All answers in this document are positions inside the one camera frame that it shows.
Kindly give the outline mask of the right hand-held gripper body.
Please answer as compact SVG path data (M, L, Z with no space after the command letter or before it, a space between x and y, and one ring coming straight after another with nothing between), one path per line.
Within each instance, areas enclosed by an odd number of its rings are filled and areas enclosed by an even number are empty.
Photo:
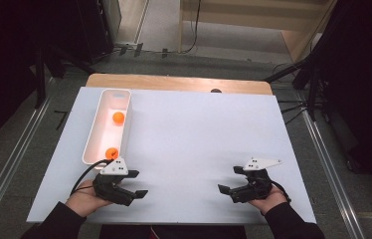
M231 189L234 203L245 203L254 199L265 199L273 188L274 182L268 174L268 168L281 164L280 159L251 158L242 168L248 183Z

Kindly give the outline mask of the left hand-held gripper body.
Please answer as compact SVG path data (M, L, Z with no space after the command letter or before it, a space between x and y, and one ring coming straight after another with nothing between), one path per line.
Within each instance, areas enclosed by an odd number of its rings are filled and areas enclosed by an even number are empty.
M119 187L129 169L123 158L106 162L93 181L95 195L114 204L129 206L133 201L133 192Z

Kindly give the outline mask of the orange ball with dark mark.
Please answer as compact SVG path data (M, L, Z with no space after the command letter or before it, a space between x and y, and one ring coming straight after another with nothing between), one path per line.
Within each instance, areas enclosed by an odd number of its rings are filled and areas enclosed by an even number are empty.
M105 158L106 159L114 160L114 159L117 159L118 158L119 152L118 152L118 149L117 148L111 147L111 148L108 148L105 151L105 154L104 155L105 155Z

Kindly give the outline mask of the white plastic bin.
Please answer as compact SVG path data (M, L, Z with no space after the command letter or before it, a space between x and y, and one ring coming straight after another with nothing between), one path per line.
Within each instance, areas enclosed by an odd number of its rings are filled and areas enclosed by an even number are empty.
M118 157L124 157L127 152L127 140L131 122L131 92L129 90L105 89L101 92L92 128L83 154L86 165L106 159L108 148L118 149ZM123 124L115 124L112 115L124 113Z

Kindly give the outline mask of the person's right hand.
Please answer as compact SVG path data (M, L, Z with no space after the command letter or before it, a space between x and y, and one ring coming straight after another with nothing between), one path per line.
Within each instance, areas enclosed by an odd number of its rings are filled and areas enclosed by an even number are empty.
M250 201L250 204L258 208L260 212L265 215L271 209L286 202L287 199L285 198L283 192L274 186L265 199L254 199Z

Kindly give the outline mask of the person's left hand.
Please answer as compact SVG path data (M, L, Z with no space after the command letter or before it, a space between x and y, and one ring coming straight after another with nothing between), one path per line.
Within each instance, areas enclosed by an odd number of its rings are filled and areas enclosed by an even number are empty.
M88 217L98 209L110 205L110 202L97 197L93 190L93 182L85 180L68 198L65 205L81 217Z

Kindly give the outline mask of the white board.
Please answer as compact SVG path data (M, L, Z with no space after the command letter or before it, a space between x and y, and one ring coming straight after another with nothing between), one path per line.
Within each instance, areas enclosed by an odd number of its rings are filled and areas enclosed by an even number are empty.
M131 105L125 160L139 174L120 185L147 194L130 206L96 211L90 223L262 224L253 206L218 189L245 184L233 168L251 158L278 160L270 178L285 188L305 221L314 221L275 97L134 90Z

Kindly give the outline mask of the wooden table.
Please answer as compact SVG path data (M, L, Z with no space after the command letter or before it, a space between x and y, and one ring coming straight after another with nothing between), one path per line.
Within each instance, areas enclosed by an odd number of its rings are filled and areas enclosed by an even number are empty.
M271 86L266 82L127 75L127 74L92 74L89 76L87 87L90 88L117 88L135 90L162 90L162 91L188 91L188 92L216 92L226 94L273 94Z

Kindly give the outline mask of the black stand legs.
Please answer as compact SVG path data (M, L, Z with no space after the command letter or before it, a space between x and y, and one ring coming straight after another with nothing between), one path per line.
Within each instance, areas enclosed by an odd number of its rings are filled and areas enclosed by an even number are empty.
M292 81L292 86L295 90L303 90L306 85L309 85L308 97L303 103L303 106L306 108L310 119L315 121L314 110L318 90L319 70L314 63L310 60L301 60L278 72L273 72L269 77L264 79L264 82L270 84L294 72L297 72L297 75Z

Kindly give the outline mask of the black stand leg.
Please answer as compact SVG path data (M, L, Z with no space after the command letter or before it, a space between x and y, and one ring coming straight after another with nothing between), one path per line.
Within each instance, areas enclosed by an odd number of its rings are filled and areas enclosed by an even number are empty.
M35 71L37 80L37 102L35 108L38 109L46 98L44 60L41 48L37 48L35 52Z

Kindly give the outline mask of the dark cabinet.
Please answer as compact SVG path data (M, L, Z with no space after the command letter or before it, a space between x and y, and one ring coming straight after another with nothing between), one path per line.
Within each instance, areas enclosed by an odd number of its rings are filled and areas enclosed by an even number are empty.
M90 63L109 55L121 22L118 0L77 0L81 27L86 39L83 58Z

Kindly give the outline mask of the light wooden furniture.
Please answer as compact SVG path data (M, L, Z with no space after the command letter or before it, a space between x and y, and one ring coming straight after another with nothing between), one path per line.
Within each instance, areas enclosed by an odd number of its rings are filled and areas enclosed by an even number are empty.
M183 23L204 23L281 30L294 63L302 60L318 33L324 31L338 0L179 0L178 51Z

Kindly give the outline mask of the black curtain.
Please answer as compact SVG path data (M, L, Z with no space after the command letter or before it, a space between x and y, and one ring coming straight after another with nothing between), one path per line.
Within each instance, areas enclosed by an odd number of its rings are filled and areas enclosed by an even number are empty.
M372 174L372 0L338 0L315 63L355 142L347 153Z
M0 128L41 81L31 71L38 58L61 77L56 52L74 0L0 0Z

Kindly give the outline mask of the aluminium floor rail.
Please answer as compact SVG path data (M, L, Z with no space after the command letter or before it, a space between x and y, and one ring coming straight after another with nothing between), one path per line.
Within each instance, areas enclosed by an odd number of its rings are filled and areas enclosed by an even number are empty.
M311 119L309 113L304 113L303 117L350 239L366 239L350 198L317 127L317 123Z
M6 163L0 171L0 202L14 176L16 173L21 160L23 159L25 152L37 131L39 124L41 123L54 95L57 87L61 83L60 80L56 78L50 78L46 84L46 97L40 106L35 109L30 119L28 120L22 134L17 140L12 152L10 153Z

